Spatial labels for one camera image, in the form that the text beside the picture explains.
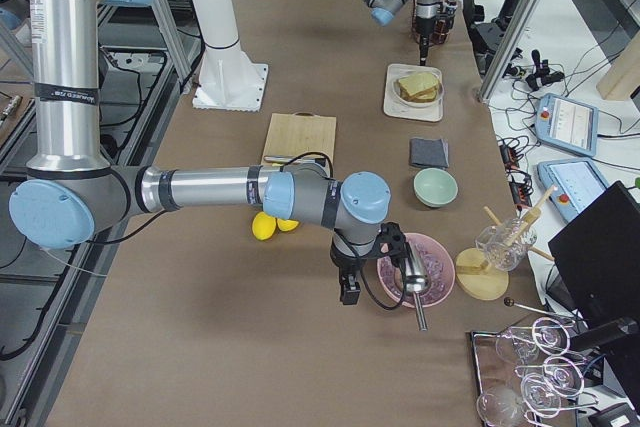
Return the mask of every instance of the white cable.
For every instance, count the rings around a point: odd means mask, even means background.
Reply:
[[[83,268],[81,268],[81,267],[77,267],[77,266],[72,265],[72,264],[70,264],[70,263],[68,263],[68,262],[65,262],[64,260],[59,259],[59,258],[58,258],[58,257],[56,257],[55,255],[53,255],[51,252],[49,252],[49,249],[44,249],[44,248],[43,248],[43,249],[41,249],[41,250],[42,250],[42,252],[44,252],[45,254],[47,254],[47,255],[48,255],[49,257],[51,257],[52,259],[57,260],[58,262],[60,262],[62,265],[66,265],[67,267],[71,267],[72,269],[79,270],[80,272],[86,272],[87,274],[91,274],[91,275],[93,275],[93,276],[95,276],[95,277],[101,277],[101,278],[106,278],[106,277],[107,277],[105,274],[97,274],[97,273],[95,273],[95,272],[91,272],[90,270],[83,269]]]

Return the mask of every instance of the pink bowl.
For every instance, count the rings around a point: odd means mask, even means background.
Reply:
[[[407,242],[416,247],[429,275],[430,285],[420,294],[425,307],[442,302],[451,293],[455,283],[456,271],[453,260],[437,241],[423,234],[405,234]],[[400,271],[391,264],[389,257],[378,259],[378,278],[382,288],[395,302],[400,300],[402,289],[398,286],[402,280]],[[402,302],[405,307],[415,308],[413,297],[405,296]]]

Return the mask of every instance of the brown table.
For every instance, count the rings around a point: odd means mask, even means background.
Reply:
[[[482,206],[513,213],[480,84],[459,21],[429,64],[445,76],[436,124],[382,112],[390,63],[416,63],[411,8],[373,23],[359,0],[234,0],[244,50],[270,66],[259,113],[195,110],[183,97],[156,164],[232,167],[260,162],[273,112],[338,119],[336,177],[370,170],[389,183],[389,220],[425,233],[452,257],[488,225]],[[409,139],[447,139],[460,185],[433,210],[413,195]],[[456,286],[427,311],[385,312],[363,293],[338,301],[331,233],[303,225],[268,242],[251,235],[248,206],[187,208],[124,243],[47,425],[469,426],[476,388],[467,332],[500,330],[523,314]],[[140,225],[136,219],[130,228]],[[373,278],[373,265],[369,266]],[[537,303],[532,276],[508,295]]]

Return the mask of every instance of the folded cloth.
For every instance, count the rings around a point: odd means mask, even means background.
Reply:
[[[421,139],[414,137],[409,141],[409,163],[422,169],[449,167],[449,144],[444,139]]]

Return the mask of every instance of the wooden block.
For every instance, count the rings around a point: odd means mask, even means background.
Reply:
[[[262,152],[295,157],[305,152],[324,152],[333,160],[336,118],[310,114],[272,114]]]
[[[624,49],[609,72],[597,84],[605,100],[627,100],[640,86],[640,32]]]

